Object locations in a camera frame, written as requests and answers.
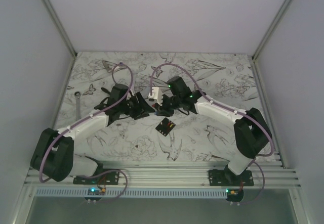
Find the black fuse box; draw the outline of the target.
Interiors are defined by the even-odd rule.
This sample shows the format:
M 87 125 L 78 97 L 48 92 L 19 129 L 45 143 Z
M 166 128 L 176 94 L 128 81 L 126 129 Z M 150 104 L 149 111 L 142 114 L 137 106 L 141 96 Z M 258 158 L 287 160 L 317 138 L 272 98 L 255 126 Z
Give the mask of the black fuse box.
M 172 121 L 170 121 L 168 118 L 164 118 L 158 125 L 157 125 L 157 127 L 155 128 L 155 130 L 157 131 L 157 132 L 159 132 L 160 134 L 162 134 L 163 136 L 167 136 L 172 130 L 173 130 L 173 128 L 170 128 L 170 125 L 169 126 L 167 126 L 167 124 L 168 123 L 171 123 L 171 124 L 173 124 L 174 126 L 173 126 L 173 128 L 176 126 L 176 124 L 174 123 L 174 122 L 172 122 Z

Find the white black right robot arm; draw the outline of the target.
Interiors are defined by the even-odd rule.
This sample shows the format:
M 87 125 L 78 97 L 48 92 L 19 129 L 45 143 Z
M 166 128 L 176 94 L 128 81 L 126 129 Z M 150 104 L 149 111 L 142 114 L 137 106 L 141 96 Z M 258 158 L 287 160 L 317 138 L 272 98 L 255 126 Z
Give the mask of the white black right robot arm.
M 148 98 L 156 101 L 158 114 L 171 113 L 182 108 L 217 120 L 234 130 L 236 152 L 229 160 L 228 170 L 224 173 L 227 184 L 236 186 L 241 182 L 242 173 L 267 144 L 271 145 L 269 155 L 273 154 L 272 134 L 258 109 L 243 110 L 228 106 L 212 99 L 199 87 L 192 91 L 180 76 L 170 79 L 167 86 L 171 90 L 171 97 L 163 94 L 159 87 L 150 85 Z

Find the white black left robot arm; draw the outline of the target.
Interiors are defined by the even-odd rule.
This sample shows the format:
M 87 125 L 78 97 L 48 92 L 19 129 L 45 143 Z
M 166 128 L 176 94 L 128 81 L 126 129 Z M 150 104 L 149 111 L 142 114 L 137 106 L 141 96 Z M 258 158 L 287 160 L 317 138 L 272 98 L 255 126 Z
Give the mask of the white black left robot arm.
M 109 96 L 72 125 L 58 130 L 47 128 L 41 133 L 30 166 L 40 176 L 60 182 L 68 176 L 84 177 L 91 184 L 103 180 L 102 163 L 98 160 L 76 155 L 74 147 L 99 130 L 126 115 L 134 120 L 148 117 L 154 109 L 140 93 L 131 93 L 123 84 L 115 84 Z

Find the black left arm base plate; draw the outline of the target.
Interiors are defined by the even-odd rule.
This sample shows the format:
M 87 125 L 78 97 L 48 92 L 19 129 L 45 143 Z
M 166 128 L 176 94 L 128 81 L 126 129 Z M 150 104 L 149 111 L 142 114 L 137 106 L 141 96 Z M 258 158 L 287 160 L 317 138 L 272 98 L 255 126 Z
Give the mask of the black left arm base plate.
M 100 169 L 96 170 L 93 176 L 97 176 L 96 178 L 84 178 L 80 176 L 76 176 L 73 179 L 74 185 L 117 185 L 119 181 L 119 172 L 111 171 L 109 173 L 105 173 L 109 171 L 109 169 Z

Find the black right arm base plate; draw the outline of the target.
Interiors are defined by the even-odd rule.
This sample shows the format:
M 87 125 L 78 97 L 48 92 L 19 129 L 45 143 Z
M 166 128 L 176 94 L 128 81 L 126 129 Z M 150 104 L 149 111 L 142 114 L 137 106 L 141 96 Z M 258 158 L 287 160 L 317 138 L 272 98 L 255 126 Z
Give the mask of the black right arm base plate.
M 211 169 L 208 171 L 208 180 L 210 186 L 218 187 L 239 187 L 241 185 L 254 186 L 252 172 L 243 171 L 240 175 L 235 175 L 230 170 Z

